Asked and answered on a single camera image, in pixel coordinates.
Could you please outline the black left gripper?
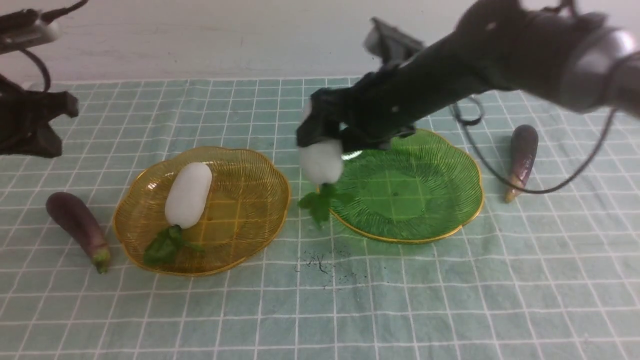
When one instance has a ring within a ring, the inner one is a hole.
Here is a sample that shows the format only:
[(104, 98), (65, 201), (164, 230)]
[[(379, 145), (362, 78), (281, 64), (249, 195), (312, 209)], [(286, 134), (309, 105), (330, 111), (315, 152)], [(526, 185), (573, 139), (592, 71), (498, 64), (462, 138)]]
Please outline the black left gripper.
[(68, 91), (34, 91), (4, 75), (0, 79), (0, 154), (61, 157), (63, 142), (50, 122), (60, 116), (77, 117), (78, 99)]

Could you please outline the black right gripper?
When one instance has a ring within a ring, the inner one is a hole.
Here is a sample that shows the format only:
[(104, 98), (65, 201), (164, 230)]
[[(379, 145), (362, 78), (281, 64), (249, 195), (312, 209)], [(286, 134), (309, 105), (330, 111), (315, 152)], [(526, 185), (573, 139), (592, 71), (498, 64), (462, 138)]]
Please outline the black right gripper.
[(417, 132), (414, 121), (398, 120), (398, 111), (374, 96), (394, 77), (394, 72), (369, 72), (347, 88), (314, 91), (307, 114), (295, 131), (296, 144), (307, 148), (323, 141), (338, 141), (343, 154), (391, 148), (391, 139)]

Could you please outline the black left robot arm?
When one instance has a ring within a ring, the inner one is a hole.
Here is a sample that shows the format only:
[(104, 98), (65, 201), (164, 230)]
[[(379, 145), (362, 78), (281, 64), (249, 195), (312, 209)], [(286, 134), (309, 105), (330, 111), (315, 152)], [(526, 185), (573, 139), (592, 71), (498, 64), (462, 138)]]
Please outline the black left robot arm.
[[(51, 76), (45, 63), (30, 48), (55, 41), (53, 23), (85, 6), (80, 0), (68, 7), (42, 12), (23, 9), (1, 16), (1, 53), (20, 52), (30, 59), (42, 75), (42, 90), (24, 89), (1, 77), (1, 153), (28, 157), (57, 158), (63, 153), (61, 137), (51, 126), (59, 116), (77, 117), (79, 101), (68, 91), (50, 91)], [(350, 125), (358, 93), (373, 86), (375, 73), (368, 73), (349, 88), (321, 88), (310, 95), (306, 114), (295, 134), (297, 145), (308, 148), (336, 141), (338, 155), (362, 150), (388, 150), (391, 136), (366, 139)]]

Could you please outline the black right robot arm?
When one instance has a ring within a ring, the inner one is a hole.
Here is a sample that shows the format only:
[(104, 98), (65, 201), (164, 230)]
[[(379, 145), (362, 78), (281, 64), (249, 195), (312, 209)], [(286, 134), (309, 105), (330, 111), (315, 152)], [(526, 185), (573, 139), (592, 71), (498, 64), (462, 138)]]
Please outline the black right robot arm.
[(381, 67), (348, 88), (313, 92), (297, 146), (387, 150), (391, 139), (412, 136), (416, 121), (487, 91), (524, 91), (578, 114), (610, 107), (638, 117), (639, 43), (606, 21), (603, 13), (478, 0), (450, 34), (424, 46), (373, 18), (364, 46)]

